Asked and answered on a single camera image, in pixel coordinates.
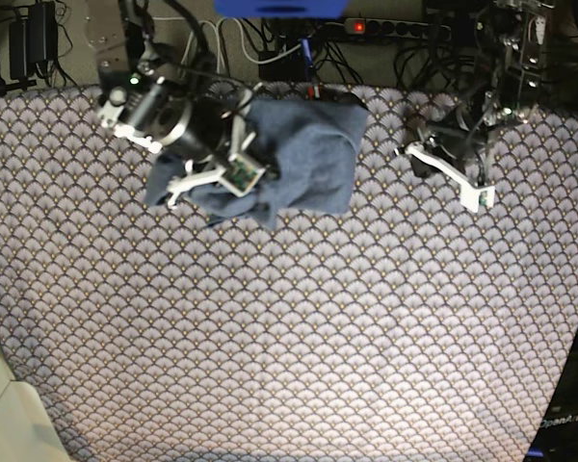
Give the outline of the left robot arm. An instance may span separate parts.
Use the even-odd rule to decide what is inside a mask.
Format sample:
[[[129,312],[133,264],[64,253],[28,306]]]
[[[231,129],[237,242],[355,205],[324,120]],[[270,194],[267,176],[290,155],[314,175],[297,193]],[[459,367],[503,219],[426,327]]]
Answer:
[[[538,107],[551,1],[428,1],[428,67],[458,98],[439,121],[417,132],[427,153],[487,182],[486,154],[499,128],[524,123]]]

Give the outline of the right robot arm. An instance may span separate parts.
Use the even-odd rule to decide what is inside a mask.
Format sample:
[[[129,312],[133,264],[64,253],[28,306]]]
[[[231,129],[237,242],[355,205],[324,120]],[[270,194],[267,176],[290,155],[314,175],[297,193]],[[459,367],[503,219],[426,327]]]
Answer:
[[[99,121],[115,137],[152,154],[168,150],[228,167],[237,111],[209,90],[229,78],[217,72],[217,58],[195,16],[179,1],[168,5],[193,34],[192,58],[179,58],[157,40],[148,2],[88,2],[86,37],[101,88]]]

